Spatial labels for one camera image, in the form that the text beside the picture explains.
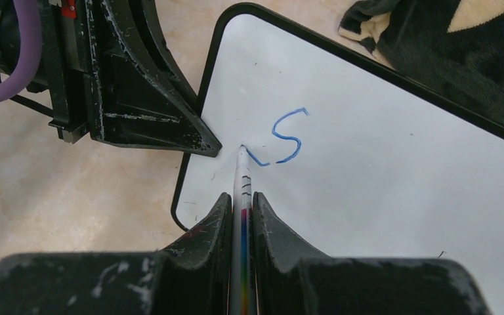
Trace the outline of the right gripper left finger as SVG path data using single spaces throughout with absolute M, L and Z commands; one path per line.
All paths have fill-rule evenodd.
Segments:
M 23 253 L 0 260 L 0 314 L 226 314 L 231 197 L 151 252 Z

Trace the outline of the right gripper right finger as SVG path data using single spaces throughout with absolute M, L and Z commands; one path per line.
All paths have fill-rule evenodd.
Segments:
M 261 314 L 489 314 L 473 277 L 447 259 L 330 257 L 253 196 Z

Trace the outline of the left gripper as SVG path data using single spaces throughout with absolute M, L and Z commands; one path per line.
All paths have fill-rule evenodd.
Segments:
M 215 157 L 220 140 L 201 119 L 155 1 L 42 1 L 43 65 L 51 127 L 124 148 Z

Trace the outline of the white marker pen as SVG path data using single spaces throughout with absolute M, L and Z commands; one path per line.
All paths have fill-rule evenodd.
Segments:
M 237 154 L 232 206 L 232 257 L 230 269 L 229 314 L 254 314 L 255 290 L 251 277 L 249 217 L 251 176 L 249 155 L 241 145 Z

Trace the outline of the small whiteboard black frame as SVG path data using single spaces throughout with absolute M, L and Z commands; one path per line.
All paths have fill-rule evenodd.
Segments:
M 182 226 L 233 191 L 245 146 L 252 188 L 324 253 L 459 262 L 504 314 L 503 139 L 254 3 L 221 14 L 199 98 L 222 148 L 186 156 L 172 203 Z

